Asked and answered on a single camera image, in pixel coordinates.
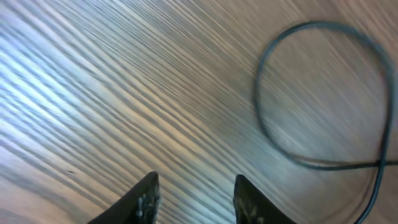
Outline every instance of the black wire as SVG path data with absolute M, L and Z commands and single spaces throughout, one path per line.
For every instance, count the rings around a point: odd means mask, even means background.
M 262 117 L 262 110 L 260 105 L 260 78 L 262 70 L 264 69 L 264 64 L 266 60 L 269 58 L 271 53 L 275 50 L 277 45 L 281 40 L 286 38 L 287 36 L 305 29 L 328 29 L 332 31 L 342 32 L 344 34 L 355 37 L 360 43 L 364 46 L 368 47 L 375 56 L 379 59 L 380 64 L 382 65 L 384 77 L 386 79 L 386 90 L 387 90 L 387 110 L 386 110 L 386 124 L 384 126 L 381 143 L 380 143 L 380 158 L 376 162 L 364 162 L 359 164 L 348 164 L 348 165 L 340 165 L 340 166 L 320 166 L 315 165 L 311 162 L 306 162 L 303 159 L 296 158 L 295 156 L 289 154 L 285 149 L 283 149 L 271 136 L 268 131 L 266 125 L 264 124 L 264 120 Z M 391 62 L 391 59 L 387 52 L 375 41 L 370 39 L 366 34 L 358 31 L 354 27 L 350 27 L 339 22 L 331 22 L 331 21 L 309 21 L 304 22 L 299 25 L 293 26 L 285 31 L 283 31 L 276 39 L 272 40 L 266 49 L 263 51 L 259 66 L 256 73 L 256 78 L 254 81 L 254 109 L 257 116 L 257 121 L 260 126 L 261 132 L 265 135 L 265 137 L 270 142 L 271 146 L 278 152 L 280 152 L 284 157 L 288 160 L 294 162 L 297 165 L 302 167 L 306 167 L 308 169 L 313 170 L 352 170 L 352 169 L 360 169 L 360 168 L 368 168 L 368 167 L 378 167 L 376 181 L 374 183 L 373 191 L 371 198 L 369 199 L 366 208 L 363 210 L 362 214 L 358 217 L 358 219 L 354 222 L 354 224 L 360 224 L 366 218 L 366 216 L 371 211 L 376 198 L 379 192 L 382 175 L 384 172 L 385 166 L 393 166 L 398 165 L 398 161 L 386 161 L 386 154 L 389 144 L 389 138 L 391 134 L 392 128 L 392 120 L 393 120 L 393 112 L 394 112 L 394 66 Z

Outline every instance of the wood grain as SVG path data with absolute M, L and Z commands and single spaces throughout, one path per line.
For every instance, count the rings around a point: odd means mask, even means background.
M 352 223 L 374 170 L 291 164 L 259 132 L 257 58 L 292 24 L 332 19 L 398 61 L 398 2 L 3 0 L 0 223 L 86 223 L 160 174 L 159 223 L 234 223 L 244 174 L 297 223 Z M 377 61 L 324 30 L 289 37 L 263 79 L 267 124 L 290 152 L 372 161 L 384 121 Z M 398 159 L 398 125 L 388 158 Z M 398 222 L 388 167 L 364 223 Z

